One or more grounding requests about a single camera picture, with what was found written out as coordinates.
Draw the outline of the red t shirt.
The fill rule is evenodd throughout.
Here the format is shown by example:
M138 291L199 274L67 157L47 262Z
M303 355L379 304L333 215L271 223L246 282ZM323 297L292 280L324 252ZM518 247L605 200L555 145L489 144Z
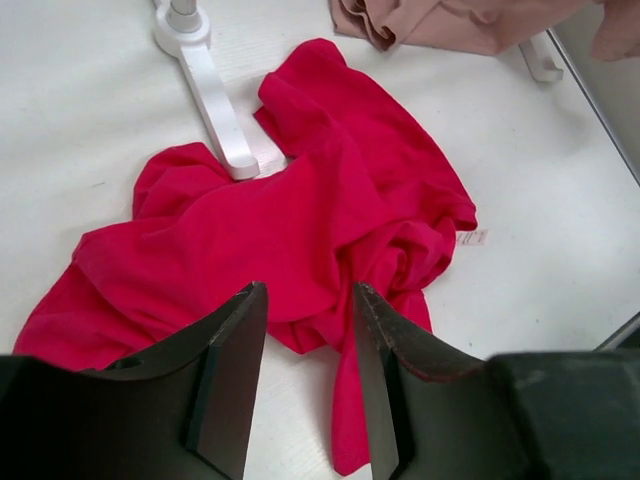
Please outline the red t shirt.
M156 154L131 219L81 237L14 350L101 369L262 282L272 337L340 356L331 461L345 476L370 460L353 285L429 328L423 291L449 266L457 233L476 229L476 207L431 136L331 41L301 43L258 95L256 121L289 165L236 182L201 143Z

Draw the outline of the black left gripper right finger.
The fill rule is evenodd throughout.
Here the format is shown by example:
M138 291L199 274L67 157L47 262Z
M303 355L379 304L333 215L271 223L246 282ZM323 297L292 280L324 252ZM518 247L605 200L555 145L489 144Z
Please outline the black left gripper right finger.
M639 338L480 360L354 288L376 479L635 479Z

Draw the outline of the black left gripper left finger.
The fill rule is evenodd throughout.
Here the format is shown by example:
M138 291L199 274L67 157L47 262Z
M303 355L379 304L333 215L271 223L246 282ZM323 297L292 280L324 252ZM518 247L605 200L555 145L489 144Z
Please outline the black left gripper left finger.
M102 370L1 360L5 479L239 479L266 335L266 287Z

